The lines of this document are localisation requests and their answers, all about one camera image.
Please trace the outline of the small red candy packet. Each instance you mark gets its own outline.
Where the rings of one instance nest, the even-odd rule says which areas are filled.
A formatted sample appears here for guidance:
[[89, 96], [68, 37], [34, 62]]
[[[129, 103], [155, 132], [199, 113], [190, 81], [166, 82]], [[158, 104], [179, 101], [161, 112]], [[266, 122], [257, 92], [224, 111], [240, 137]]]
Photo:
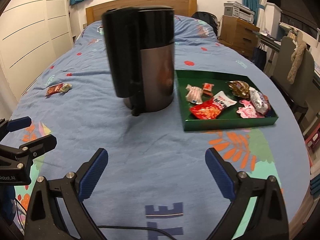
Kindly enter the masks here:
[[203, 84], [202, 92], [204, 95], [212, 97], [213, 96], [213, 88], [214, 88], [214, 84], [205, 82]]

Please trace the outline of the wooden dresser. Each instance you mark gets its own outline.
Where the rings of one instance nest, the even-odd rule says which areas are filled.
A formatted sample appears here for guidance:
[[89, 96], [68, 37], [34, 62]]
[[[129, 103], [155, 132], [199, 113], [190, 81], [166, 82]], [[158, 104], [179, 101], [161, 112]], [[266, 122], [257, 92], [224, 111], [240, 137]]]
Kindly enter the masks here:
[[250, 60], [258, 44], [256, 33], [259, 31], [258, 27], [249, 22], [223, 15], [219, 42]]

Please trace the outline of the olive green snack packet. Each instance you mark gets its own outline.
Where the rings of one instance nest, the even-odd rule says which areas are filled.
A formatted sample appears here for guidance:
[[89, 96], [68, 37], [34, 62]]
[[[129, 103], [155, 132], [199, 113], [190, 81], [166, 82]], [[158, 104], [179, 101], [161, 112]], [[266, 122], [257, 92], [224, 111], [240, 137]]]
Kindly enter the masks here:
[[69, 90], [72, 89], [72, 85], [69, 83], [64, 83], [61, 88], [59, 89], [60, 93], [67, 93]]

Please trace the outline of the black backpack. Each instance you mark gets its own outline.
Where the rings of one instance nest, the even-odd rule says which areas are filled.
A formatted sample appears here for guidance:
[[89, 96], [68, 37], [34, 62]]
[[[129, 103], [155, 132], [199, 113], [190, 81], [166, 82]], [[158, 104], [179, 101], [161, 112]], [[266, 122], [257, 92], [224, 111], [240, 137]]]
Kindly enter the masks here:
[[208, 25], [210, 25], [215, 33], [215, 35], [218, 35], [218, 20], [217, 17], [209, 12], [205, 11], [197, 11], [192, 15], [192, 18], [202, 20], [206, 22]]

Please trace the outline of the brown chocolate snack bag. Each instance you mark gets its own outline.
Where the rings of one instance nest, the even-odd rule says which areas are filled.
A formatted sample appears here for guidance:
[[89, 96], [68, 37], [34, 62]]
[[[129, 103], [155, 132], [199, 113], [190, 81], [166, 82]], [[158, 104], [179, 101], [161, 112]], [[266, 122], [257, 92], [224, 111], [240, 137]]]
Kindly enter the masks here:
[[249, 84], [244, 81], [229, 81], [228, 87], [234, 96], [249, 99]]

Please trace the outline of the blue patterned bed cover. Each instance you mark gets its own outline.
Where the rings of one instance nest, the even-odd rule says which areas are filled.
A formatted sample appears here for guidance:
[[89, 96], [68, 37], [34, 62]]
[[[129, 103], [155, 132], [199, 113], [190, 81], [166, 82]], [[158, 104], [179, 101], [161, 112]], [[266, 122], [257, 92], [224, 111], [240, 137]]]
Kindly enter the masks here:
[[[176, 69], [247, 76], [278, 115], [273, 126], [185, 132], [178, 96], [162, 111], [132, 116], [115, 95], [101, 33], [100, 22], [90, 24], [21, 97], [12, 115], [29, 116], [33, 124], [8, 134], [3, 144], [17, 147], [47, 134], [57, 139], [53, 151], [35, 160], [32, 180], [61, 178], [104, 148], [108, 165], [84, 202], [97, 224], [152, 226], [177, 239], [205, 239], [229, 205], [205, 163], [206, 149], [214, 146], [237, 170], [254, 178], [275, 176], [287, 216], [294, 217], [309, 185], [308, 154], [290, 108], [261, 70], [219, 44], [209, 25], [176, 16]], [[48, 87], [59, 83], [72, 89], [46, 96]]]

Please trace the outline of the pink cartoon character packet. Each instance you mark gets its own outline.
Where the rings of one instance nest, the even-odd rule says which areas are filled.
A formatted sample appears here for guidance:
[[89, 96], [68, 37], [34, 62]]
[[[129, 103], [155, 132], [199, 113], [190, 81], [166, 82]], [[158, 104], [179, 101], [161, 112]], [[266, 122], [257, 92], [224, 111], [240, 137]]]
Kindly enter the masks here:
[[262, 114], [260, 114], [255, 110], [254, 106], [251, 104], [250, 101], [240, 100], [239, 103], [242, 106], [238, 108], [236, 113], [238, 113], [241, 118], [243, 119], [264, 118]]

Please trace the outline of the pink striped snack packet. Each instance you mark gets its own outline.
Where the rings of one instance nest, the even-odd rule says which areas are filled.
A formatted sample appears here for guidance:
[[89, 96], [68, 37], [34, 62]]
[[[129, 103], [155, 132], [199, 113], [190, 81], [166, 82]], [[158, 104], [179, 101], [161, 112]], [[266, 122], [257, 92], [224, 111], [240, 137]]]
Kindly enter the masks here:
[[187, 95], [185, 96], [186, 100], [190, 103], [199, 105], [202, 104], [202, 94], [203, 90], [200, 87], [191, 86], [188, 84], [186, 86], [186, 90], [188, 91]]

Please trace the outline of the desk with clutter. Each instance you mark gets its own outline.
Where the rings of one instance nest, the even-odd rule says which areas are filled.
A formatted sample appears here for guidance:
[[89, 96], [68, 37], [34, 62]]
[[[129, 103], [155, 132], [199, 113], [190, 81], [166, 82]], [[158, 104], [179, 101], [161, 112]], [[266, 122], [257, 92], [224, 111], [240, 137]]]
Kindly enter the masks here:
[[282, 39], [285, 36], [288, 36], [289, 38], [294, 40], [294, 46], [297, 45], [298, 41], [304, 41], [306, 43], [307, 49], [308, 51], [310, 51], [315, 62], [315, 73], [313, 76], [313, 80], [314, 83], [319, 86], [319, 28], [317, 28], [316, 32], [317, 37], [313, 38], [306, 32], [283, 22], [279, 23], [277, 38], [270, 36], [266, 30], [260, 33], [255, 32], [258, 38], [258, 43], [261, 44], [263, 48], [266, 47], [267, 51], [267, 61], [264, 67], [264, 73], [266, 73], [268, 76], [272, 74], [277, 61], [277, 57], [275, 57], [275, 55], [279, 54], [280, 52], [281, 44], [283, 43]]

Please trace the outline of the grey chair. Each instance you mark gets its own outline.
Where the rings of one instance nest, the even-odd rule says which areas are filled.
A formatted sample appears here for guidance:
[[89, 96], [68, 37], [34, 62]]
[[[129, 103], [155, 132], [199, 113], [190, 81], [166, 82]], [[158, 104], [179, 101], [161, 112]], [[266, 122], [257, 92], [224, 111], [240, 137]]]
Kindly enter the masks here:
[[309, 107], [306, 102], [313, 81], [314, 59], [306, 42], [284, 36], [273, 74], [272, 82], [280, 90], [292, 113], [299, 113], [301, 123]]

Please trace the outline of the beige scarf on chair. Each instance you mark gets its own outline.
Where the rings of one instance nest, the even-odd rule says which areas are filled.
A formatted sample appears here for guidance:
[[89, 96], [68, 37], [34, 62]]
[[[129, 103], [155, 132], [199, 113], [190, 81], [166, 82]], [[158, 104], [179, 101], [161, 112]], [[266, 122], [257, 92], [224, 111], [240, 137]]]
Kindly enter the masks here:
[[297, 36], [293, 40], [295, 41], [296, 48], [294, 49], [292, 55], [291, 55], [291, 69], [289, 70], [289, 73], [287, 75], [287, 81], [289, 84], [293, 84], [297, 75], [297, 72], [300, 68], [300, 65], [303, 61], [304, 52], [307, 49], [307, 44], [305, 41], [303, 41], [303, 34], [301, 31], [297, 31]]

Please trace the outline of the dark red jerky packet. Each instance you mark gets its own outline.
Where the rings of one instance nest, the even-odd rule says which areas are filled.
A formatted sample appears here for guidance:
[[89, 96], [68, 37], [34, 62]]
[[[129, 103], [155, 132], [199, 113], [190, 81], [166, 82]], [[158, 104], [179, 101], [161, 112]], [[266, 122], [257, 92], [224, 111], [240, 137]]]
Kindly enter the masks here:
[[48, 87], [47, 89], [47, 92], [46, 92], [46, 96], [51, 96], [53, 94], [56, 94], [56, 93], [60, 93], [60, 89], [63, 87], [63, 83], [59, 83], [57, 85], [53, 85], [53, 86], [50, 86]]

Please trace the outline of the red spicy snack pouch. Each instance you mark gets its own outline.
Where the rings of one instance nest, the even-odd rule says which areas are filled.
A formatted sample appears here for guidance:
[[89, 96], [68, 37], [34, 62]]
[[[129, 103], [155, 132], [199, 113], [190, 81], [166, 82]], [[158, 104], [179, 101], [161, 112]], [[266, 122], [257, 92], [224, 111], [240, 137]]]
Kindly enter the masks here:
[[219, 91], [211, 99], [191, 107], [189, 111], [198, 119], [212, 120], [216, 119], [224, 109], [236, 104], [237, 101], [229, 98], [223, 91]]

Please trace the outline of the white blue cookie pack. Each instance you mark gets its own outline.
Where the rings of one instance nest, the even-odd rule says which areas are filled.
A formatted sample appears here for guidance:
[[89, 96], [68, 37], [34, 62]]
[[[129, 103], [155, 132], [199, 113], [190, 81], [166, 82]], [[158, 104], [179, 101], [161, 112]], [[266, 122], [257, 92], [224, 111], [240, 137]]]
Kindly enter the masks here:
[[268, 97], [253, 87], [249, 87], [249, 94], [255, 110], [262, 115], [266, 115], [271, 109]]

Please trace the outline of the white wardrobe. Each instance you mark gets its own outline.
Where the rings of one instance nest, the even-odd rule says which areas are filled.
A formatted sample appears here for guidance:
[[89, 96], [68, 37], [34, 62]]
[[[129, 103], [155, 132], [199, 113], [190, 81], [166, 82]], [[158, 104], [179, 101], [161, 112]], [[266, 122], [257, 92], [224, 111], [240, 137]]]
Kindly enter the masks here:
[[11, 0], [1, 15], [1, 67], [17, 99], [72, 46], [67, 0]]

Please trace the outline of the white printer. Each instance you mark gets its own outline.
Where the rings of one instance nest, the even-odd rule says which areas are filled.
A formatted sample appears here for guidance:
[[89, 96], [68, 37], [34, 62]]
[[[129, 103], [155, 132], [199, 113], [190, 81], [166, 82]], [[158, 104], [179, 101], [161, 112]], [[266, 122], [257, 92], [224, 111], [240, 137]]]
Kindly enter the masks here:
[[236, 17], [253, 24], [255, 12], [239, 2], [227, 1], [224, 4], [224, 15]]

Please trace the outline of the dark shopping bag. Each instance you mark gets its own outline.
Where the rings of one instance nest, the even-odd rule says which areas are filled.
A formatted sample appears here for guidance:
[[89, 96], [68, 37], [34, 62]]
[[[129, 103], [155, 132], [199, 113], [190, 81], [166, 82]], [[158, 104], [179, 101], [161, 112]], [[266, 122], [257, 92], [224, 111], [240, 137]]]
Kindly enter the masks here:
[[252, 62], [261, 71], [264, 71], [266, 65], [267, 51], [265, 50], [265, 45], [260, 43], [258, 47], [253, 49]]

